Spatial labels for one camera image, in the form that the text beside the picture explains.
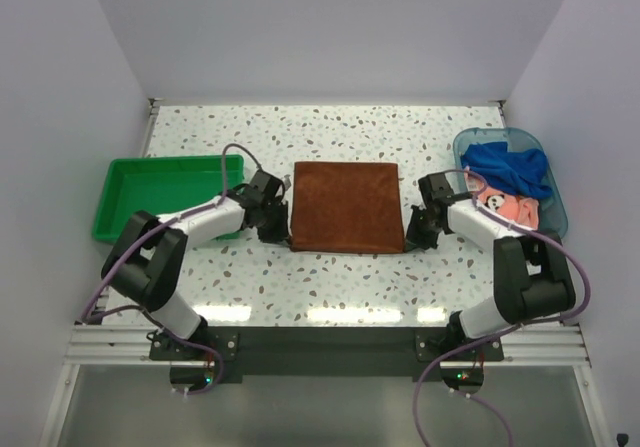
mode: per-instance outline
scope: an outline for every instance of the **speckled white table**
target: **speckled white table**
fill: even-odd
[[[496,107],[171,106],[160,108],[147,155],[219,154],[238,142],[280,177],[299,160],[397,162],[406,230],[421,200],[416,180],[454,167],[456,134],[501,126]],[[245,178],[254,171],[245,156]],[[293,253],[247,230],[190,251],[178,289],[210,323],[434,326],[487,298],[491,284],[489,256],[457,235],[441,236],[437,251],[359,256]],[[111,292],[107,308],[126,303]],[[146,321],[124,312],[104,323]]]

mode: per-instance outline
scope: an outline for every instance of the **blue cloth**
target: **blue cloth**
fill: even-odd
[[[471,144],[462,156],[462,166],[507,194],[546,199],[553,193],[551,187],[542,183],[549,161],[540,149],[507,152],[506,142]]]

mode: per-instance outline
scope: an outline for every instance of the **green tray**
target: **green tray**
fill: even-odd
[[[138,210],[166,214],[210,200],[222,192],[221,160],[219,155],[114,160],[104,182],[93,238],[114,243]],[[242,156],[227,155],[226,164],[229,187],[242,183]]]

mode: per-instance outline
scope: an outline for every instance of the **white enclosure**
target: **white enclosure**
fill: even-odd
[[[40,437],[107,252],[90,236],[104,174],[141,152],[148,98],[508,99],[592,277],[581,327],[611,431],[637,443],[639,18],[638,0],[0,0],[0,444]]]

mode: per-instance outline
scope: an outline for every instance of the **purple cable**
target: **purple cable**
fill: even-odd
[[[203,351],[208,352],[211,355],[213,355],[216,358],[216,360],[218,361],[218,365],[219,365],[218,375],[216,376],[216,378],[212,382],[209,382],[204,388],[202,388],[200,390],[194,390],[194,391],[187,392],[189,395],[202,394],[204,392],[207,392],[210,389],[212,389],[215,385],[217,385],[220,382],[220,380],[222,379],[222,374],[224,372],[224,362],[222,360],[222,356],[216,350],[214,350],[213,348],[208,347],[206,345],[196,344],[194,342],[189,342],[188,340],[181,339],[180,337],[175,335],[173,332],[171,332],[168,329],[166,329],[159,322],[154,320],[145,309],[143,309],[142,307],[140,307],[138,305],[133,305],[133,304],[132,305],[124,305],[124,306],[121,306],[121,307],[116,307],[116,308],[111,309],[111,310],[107,310],[105,312],[97,313],[97,314],[92,315],[92,316],[90,316],[89,314],[94,309],[94,307],[96,305],[96,302],[100,298],[100,295],[102,294],[104,289],[106,289],[107,286],[111,283],[111,280],[113,280],[113,277],[116,274],[116,272],[118,271],[118,269],[120,267],[122,267],[122,265],[127,260],[129,260],[129,258],[135,252],[137,252],[147,242],[147,240],[149,240],[151,237],[153,237],[157,233],[163,231],[164,229],[167,229],[167,228],[171,227],[173,224],[175,224],[176,222],[178,222],[178,221],[180,221],[182,219],[186,219],[188,217],[191,217],[191,216],[196,215],[196,214],[200,214],[202,212],[206,212],[206,211],[211,210],[211,209],[215,209],[216,207],[220,206],[226,200],[227,191],[229,190],[229,181],[227,179],[226,158],[227,158],[227,151],[231,147],[235,147],[237,149],[240,149],[240,150],[244,151],[255,162],[256,166],[258,167],[258,170],[262,170],[262,164],[260,164],[260,162],[255,157],[255,155],[253,155],[246,147],[243,147],[242,145],[236,144],[236,143],[227,144],[224,147],[224,149],[222,149],[222,156],[221,156],[222,158],[221,158],[221,161],[220,161],[220,164],[221,164],[220,165],[220,170],[221,170],[221,173],[222,173],[222,185],[223,185],[223,188],[222,188],[222,193],[220,194],[220,198],[218,199],[218,201],[215,204],[214,203],[203,204],[203,205],[200,205],[198,207],[194,207],[193,209],[187,210],[186,212],[183,212],[181,215],[177,215],[177,216],[172,217],[171,219],[167,220],[166,222],[158,224],[153,229],[149,230],[143,236],[138,238],[133,244],[131,244],[129,246],[129,248],[127,250],[124,251],[122,256],[120,256],[120,258],[113,264],[111,269],[109,269],[109,272],[107,272],[107,275],[104,276],[104,278],[102,279],[102,281],[98,285],[98,288],[95,290],[95,292],[93,293],[93,295],[91,296],[91,298],[89,299],[87,304],[85,305],[84,309],[82,310],[82,314],[80,315],[80,321],[82,323],[84,323],[84,324],[89,324],[89,323],[94,323],[94,322],[96,322],[98,320],[101,320],[101,319],[107,317],[108,315],[112,315],[112,314],[115,314],[115,313],[118,313],[118,312],[122,312],[122,311],[125,311],[125,310],[139,310],[139,311],[142,312],[142,314],[145,316],[145,318],[148,321],[150,321],[156,327],[162,329],[169,337],[171,337],[176,342],[179,342],[179,343],[181,343],[182,345],[184,345],[186,347],[191,347],[191,348],[194,348],[194,349],[200,349],[200,350],[203,350]]]
[[[553,239],[550,239],[549,237],[547,237],[546,235],[543,235],[539,232],[535,232],[532,230],[528,230],[528,229],[524,229],[522,227],[520,227],[519,225],[508,221],[507,219],[505,219],[504,217],[494,214],[493,212],[481,207],[478,205],[478,195],[480,195],[482,192],[484,192],[487,188],[487,186],[489,185],[487,183],[487,181],[485,180],[484,177],[482,177],[480,174],[477,174],[475,172],[472,172],[470,170],[461,170],[461,169],[451,169],[451,170],[445,170],[443,173],[444,174],[448,174],[448,173],[452,173],[452,172],[456,172],[456,173],[463,173],[463,174],[468,174],[472,177],[475,177],[476,179],[480,180],[483,183],[483,187],[482,189],[480,189],[479,191],[476,191],[473,196],[472,196],[472,202],[473,202],[473,206],[478,209],[480,212],[482,212],[482,214],[484,214],[485,216],[487,216],[488,218],[490,218],[491,220],[499,223],[500,225],[507,227],[511,230],[513,230],[514,232],[517,232],[519,234],[522,235],[528,235],[530,237],[534,237],[538,240],[541,240],[542,242],[545,242],[547,245],[550,245],[551,247],[553,247],[554,249],[558,250],[562,255],[564,255],[567,259],[569,259],[569,261],[571,261],[571,263],[574,265],[574,267],[576,268],[576,270],[578,271],[578,273],[580,274],[580,277],[582,278],[582,282],[584,284],[584,298],[582,300],[582,303],[578,306],[577,309],[575,309],[574,311],[571,312],[563,312],[560,315],[557,315],[555,317],[549,317],[549,318],[544,318],[544,319],[535,319],[535,320],[530,320],[527,321],[525,323],[523,323],[522,325],[525,324],[543,324],[546,322],[561,322],[564,320],[568,320],[568,319],[572,319],[574,317],[576,317],[577,315],[580,315],[582,312],[585,311],[585,309],[587,308],[587,306],[589,305],[589,302],[591,300],[591,283],[589,282],[589,278],[587,277],[587,273],[584,270],[584,268],[582,267],[582,264],[580,264],[580,262],[578,262],[578,260],[571,254],[569,253],[564,246],[562,246],[561,244],[559,244],[558,242],[556,242]],[[462,345],[456,349],[453,349],[449,352],[446,352],[444,354],[442,354],[440,357],[436,358],[433,362],[431,362],[426,369],[424,369],[424,371],[422,372],[422,375],[420,375],[420,377],[418,378],[418,381],[416,382],[416,387],[413,391],[413,402],[412,402],[412,413],[413,413],[413,422],[416,426],[416,430],[418,431],[418,435],[420,436],[420,439],[422,440],[422,442],[424,443],[424,445],[426,447],[430,447],[430,443],[429,440],[427,439],[426,434],[424,433],[424,431],[422,430],[422,426],[420,425],[420,419],[418,418],[418,397],[420,395],[420,389],[422,388],[422,383],[424,382],[424,380],[427,378],[427,376],[429,375],[429,372],[431,372],[437,365],[440,364],[440,362],[445,361],[446,359],[453,357],[455,355],[461,354],[463,352],[466,352],[468,350],[472,350],[475,349],[476,347],[480,347],[486,343],[489,342],[493,342],[494,340],[499,339],[500,337],[502,337],[503,335],[507,335],[510,334],[511,332],[515,332],[516,330],[518,330],[522,325],[517,324],[514,325],[512,327],[509,327],[508,329],[505,329],[503,331],[497,332],[495,334],[491,334],[485,337],[481,337],[480,339],[476,339],[468,344]],[[511,427],[509,426],[509,423],[507,422],[507,420],[505,419],[505,417],[495,408],[493,407],[491,404],[489,404],[486,400],[483,400],[479,397],[475,397],[472,396],[471,397],[472,400],[474,400],[475,402],[483,405],[484,407],[486,407],[487,409],[489,409],[491,412],[493,412],[496,417],[498,417],[498,419],[500,420],[500,422],[502,423],[502,425],[504,426],[505,430],[507,431],[507,438],[508,438],[508,442],[509,442],[509,447],[513,447],[514,446],[514,438],[513,438],[513,432],[511,430]]]
[[[133,244],[131,244],[129,246],[129,248],[127,250],[125,250],[124,254],[122,254],[122,256],[113,264],[113,267],[111,267],[109,272],[107,272],[107,275],[104,276],[104,278],[102,279],[102,281],[98,285],[98,288],[96,289],[96,291],[93,293],[93,295],[91,296],[91,298],[89,299],[89,301],[85,305],[84,309],[82,310],[82,314],[80,315],[80,321],[81,322],[83,322],[83,323],[94,322],[95,320],[102,319],[102,318],[106,317],[107,315],[115,314],[116,312],[120,312],[121,311],[121,310],[112,309],[110,311],[103,312],[101,314],[97,314],[96,316],[89,317],[89,314],[93,310],[96,302],[98,301],[98,298],[100,298],[100,295],[102,294],[102,291],[107,288],[107,286],[109,285],[109,283],[113,279],[113,276],[118,271],[118,269],[120,267],[122,267],[122,265],[127,260],[129,260],[129,257],[131,257],[134,252],[137,252],[138,249],[140,249],[142,247],[142,245],[147,240],[149,240],[151,237],[156,235],[158,232],[161,232],[164,229],[166,229],[168,227],[171,227],[173,224],[175,224],[179,220],[186,219],[187,217],[191,217],[192,215],[196,215],[196,214],[199,214],[201,212],[206,212],[207,210],[215,209],[216,207],[218,207],[220,204],[222,204],[225,201],[225,199],[227,198],[227,190],[229,190],[229,183],[228,183],[228,179],[227,179],[226,158],[227,158],[227,151],[231,147],[235,147],[237,149],[240,149],[240,150],[246,152],[247,155],[249,155],[249,157],[251,157],[251,159],[256,163],[256,166],[258,167],[258,170],[262,170],[262,164],[260,164],[260,162],[258,162],[258,159],[256,159],[256,157],[251,152],[249,152],[249,150],[247,150],[245,147],[243,147],[240,144],[236,144],[236,143],[227,144],[224,147],[224,149],[222,149],[222,159],[221,159],[221,166],[220,166],[221,169],[220,170],[222,171],[222,183],[223,183],[222,185],[223,185],[223,188],[222,188],[222,194],[220,194],[220,199],[218,200],[218,202],[215,203],[215,204],[203,204],[203,205],[200,205],[198,207],[195,207],[195,208],[193,208],[191,210],[188,210],[188,211],[184,212],[180,216],[175,216],[175,217],[167,220],[166,222],[155,226],[153,229],[149,230],[142,237],[140,237]]]
[[[186,347],[191,347],[192,349],[198,349],[198,350],[202,350],[204,352],[208,352],[208,353],[210,353],[211,355],[213,355],[215,357],[216,361],[218,362],[218,374],[215,376],[215,378],[211,382],[209,382],[203,388],[198,389],[198,390],[188,390],[187,391],[187,395],[204,394],[205,392],[209,392],[211,389],[213,389],[216,385],[218,385],[220,383],[220,381],[222,380],[222,376],[224,375],[224,361],[222,360],[222,356],[218,353],[217,350],[215,350],[212,347],[209,347],[207,345],[196,344],[195,342],[189,342],[188,340],[185,340],[185,339],[182,339],[182,338],[178,337],[176,334],[174,334],[169,329],[164,327],[156,319],[151,317],[151,315],[149,315],[149,312],[147,312],[145,309],[143,309],[142,307],[137,306],[137,305],[134,306],[134,307],[138,307],[138,310],[140,310],[140,312],[142,312],[142,315],[144,316],[145,319],[147,319],[153,325],[158,327],[158,329],[160,329],[162,332],[167,334],[169,337],[171,337],[176,342],[178,342],[178,343],[180,343],[180,344],[182,344],[182,345],[184,345]]]

